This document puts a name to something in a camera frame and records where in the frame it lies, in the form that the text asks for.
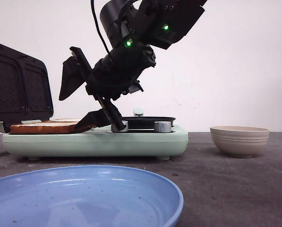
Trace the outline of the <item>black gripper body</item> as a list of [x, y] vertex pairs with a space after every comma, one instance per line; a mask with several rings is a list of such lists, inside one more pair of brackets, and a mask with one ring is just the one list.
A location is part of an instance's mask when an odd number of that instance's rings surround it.
[[80, 48], [71, 47], [70, 50], [79, 62], [80, 71], [85, 78], [86, 92], [102, 108], [113, 105], [111, 101], [118, 99], [121, 94], [140, 90], [138, 77], [143, 70], [156, 65], [154, 51], [148, 45], [114, 48], [93, 68]]

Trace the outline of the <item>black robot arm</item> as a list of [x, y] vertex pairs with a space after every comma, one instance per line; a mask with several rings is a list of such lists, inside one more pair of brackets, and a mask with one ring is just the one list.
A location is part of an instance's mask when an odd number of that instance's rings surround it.
[[107, 2], [94, 16], [111, 43], [107, 55], [91, 67], [82, 50], [71, 47], [71, 57], [63, 62], [59, 99], [85, 85], [87, 94], [101, 106], [82, 118], [74, 132], [107, 125], [123, 130], [113, 101], [142, 89], [138, 77], [156, 65], [153, 47], [168, 49], [180, 41], [204, 13], [204, 5], [203, 0], [143, 0], [136, 8], [131, 0]]

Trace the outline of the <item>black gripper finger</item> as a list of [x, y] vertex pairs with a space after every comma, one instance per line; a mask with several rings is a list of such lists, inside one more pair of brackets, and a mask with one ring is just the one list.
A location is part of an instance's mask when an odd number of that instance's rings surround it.
[[113, 125], [116, 129], [122, 129], [122, 116], [114, 105], [106, 105], [98, 111], [89, 112], [80, 120], [75, 129], [82, 129], [86, 126], [103, 127]]
[[59, 100], [63, 101], [73, 94], [84, 82], [76, 57], [69, 57], [63, 62]]

